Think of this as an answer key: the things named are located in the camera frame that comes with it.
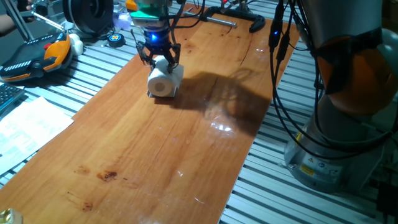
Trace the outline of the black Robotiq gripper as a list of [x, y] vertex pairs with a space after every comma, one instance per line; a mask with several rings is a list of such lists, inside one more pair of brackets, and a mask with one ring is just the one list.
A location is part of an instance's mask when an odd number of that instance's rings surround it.
[[166, 59], [169, 62], [167, 71], [172, 73], [174, 68], [179, 65], [181, 44], [172, 44], [170, 41], [170, 29], [163, 27], [143, 27], [144, 43], [136, 45], [137, 53], [141, 61], [151, 70], [155, 69], [155, 60], [152, 50], [164, 49], [169, 51]]

